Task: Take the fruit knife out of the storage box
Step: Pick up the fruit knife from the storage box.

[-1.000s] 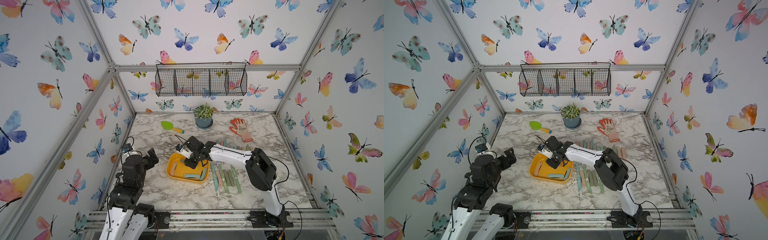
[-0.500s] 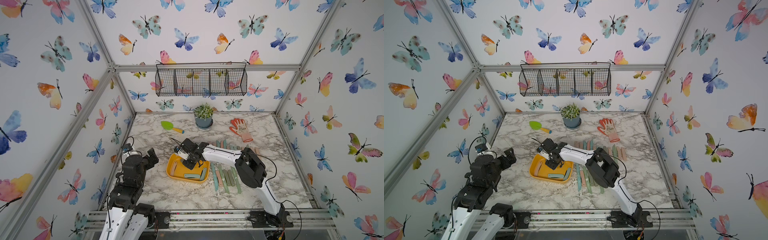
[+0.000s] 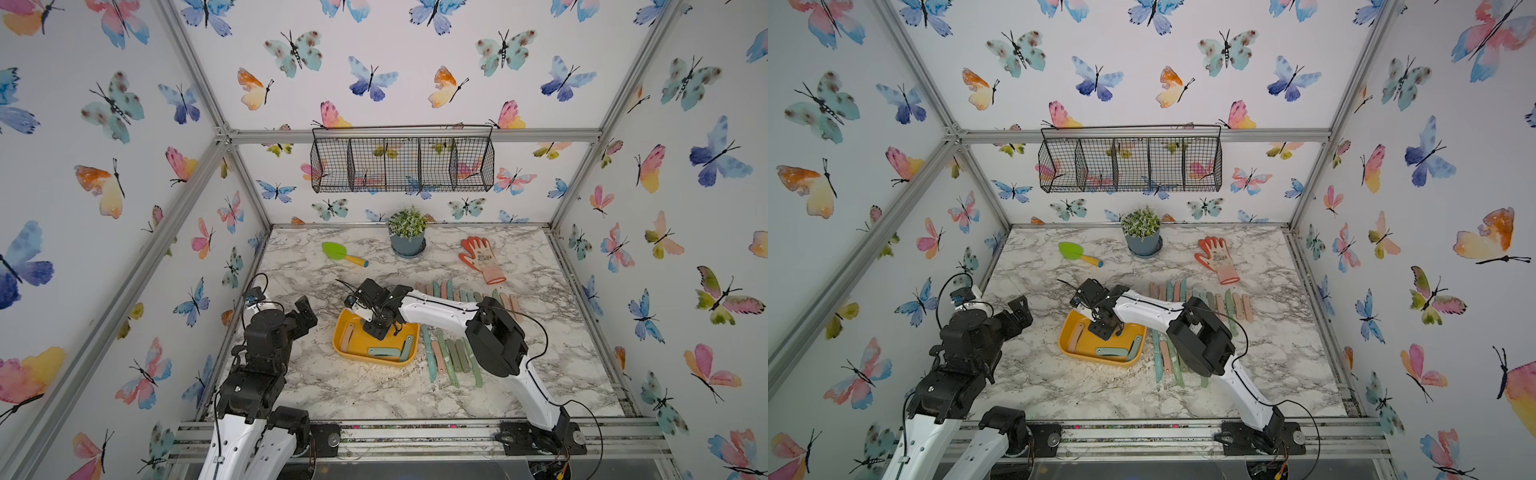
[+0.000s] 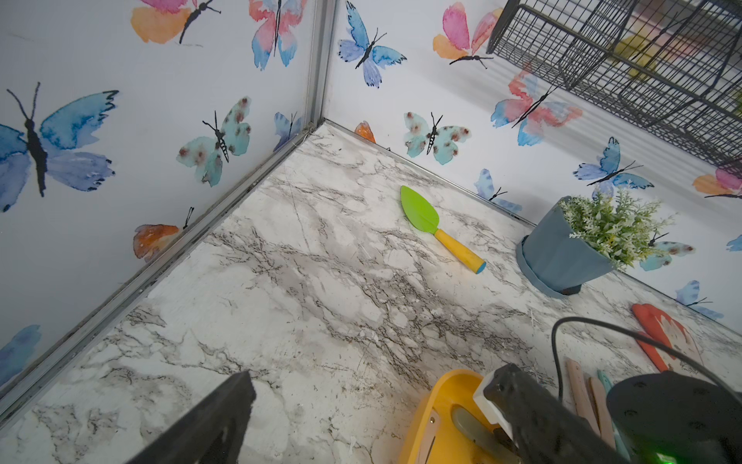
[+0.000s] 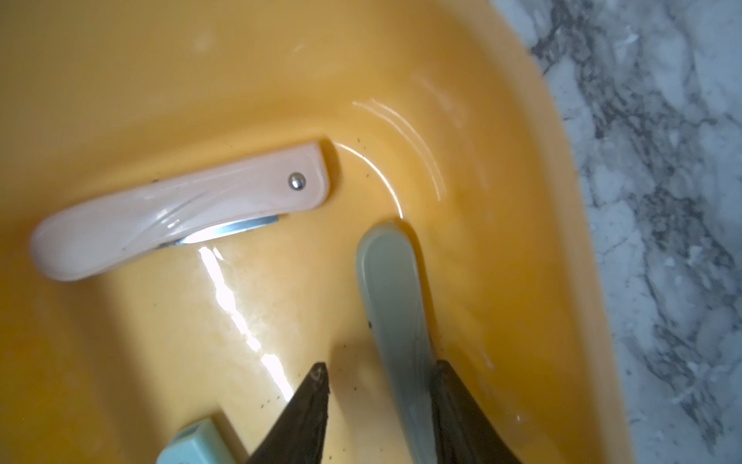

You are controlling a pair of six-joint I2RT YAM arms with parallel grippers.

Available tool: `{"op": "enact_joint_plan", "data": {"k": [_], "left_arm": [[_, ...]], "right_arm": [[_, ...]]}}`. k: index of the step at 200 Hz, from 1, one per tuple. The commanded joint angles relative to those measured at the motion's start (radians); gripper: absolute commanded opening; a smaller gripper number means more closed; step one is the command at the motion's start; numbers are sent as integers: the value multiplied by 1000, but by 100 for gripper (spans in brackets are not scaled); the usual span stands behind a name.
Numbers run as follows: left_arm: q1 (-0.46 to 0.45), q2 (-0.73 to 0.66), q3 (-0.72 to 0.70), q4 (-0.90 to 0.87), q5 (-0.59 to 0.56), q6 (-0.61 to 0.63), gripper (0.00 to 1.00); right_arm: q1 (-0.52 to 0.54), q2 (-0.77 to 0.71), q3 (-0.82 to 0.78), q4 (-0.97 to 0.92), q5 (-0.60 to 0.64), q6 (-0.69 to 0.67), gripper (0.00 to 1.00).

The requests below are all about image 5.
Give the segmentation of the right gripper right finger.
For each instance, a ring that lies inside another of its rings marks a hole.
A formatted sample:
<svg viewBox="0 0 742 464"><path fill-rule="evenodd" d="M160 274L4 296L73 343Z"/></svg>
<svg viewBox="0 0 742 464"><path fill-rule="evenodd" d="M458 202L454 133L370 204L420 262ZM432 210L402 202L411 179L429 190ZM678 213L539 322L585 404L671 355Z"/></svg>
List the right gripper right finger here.
<svg viewBox="0 0 742 464"><path fill-rule="evenodd" d="M434 365L430 392L439 463L521 463L449 362L440 360Z"/></svg>

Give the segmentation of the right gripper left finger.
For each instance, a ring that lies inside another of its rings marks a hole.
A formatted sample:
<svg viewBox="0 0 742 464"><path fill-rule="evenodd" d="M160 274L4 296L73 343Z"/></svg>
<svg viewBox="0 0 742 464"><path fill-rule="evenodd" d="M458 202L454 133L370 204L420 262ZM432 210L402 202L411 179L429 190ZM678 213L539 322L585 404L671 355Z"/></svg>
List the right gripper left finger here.
<svg viewBox="0 0 742 464"><path fill-rule="evenodd" d="M321 463L329 401L327 365L315 363L247 463Z"/></svg>

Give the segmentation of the small teal folding knife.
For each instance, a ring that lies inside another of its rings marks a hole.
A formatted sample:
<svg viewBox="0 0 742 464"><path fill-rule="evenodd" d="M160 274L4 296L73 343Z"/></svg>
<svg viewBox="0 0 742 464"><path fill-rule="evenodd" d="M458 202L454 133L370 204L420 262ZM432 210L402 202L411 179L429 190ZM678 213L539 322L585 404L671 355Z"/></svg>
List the small teal folding knife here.
<svg viewBox="0 0 742 464"><path fill-rule="evenodd" d="M158 455L156 464L236 464L211 418L182 429Z"/></svg>

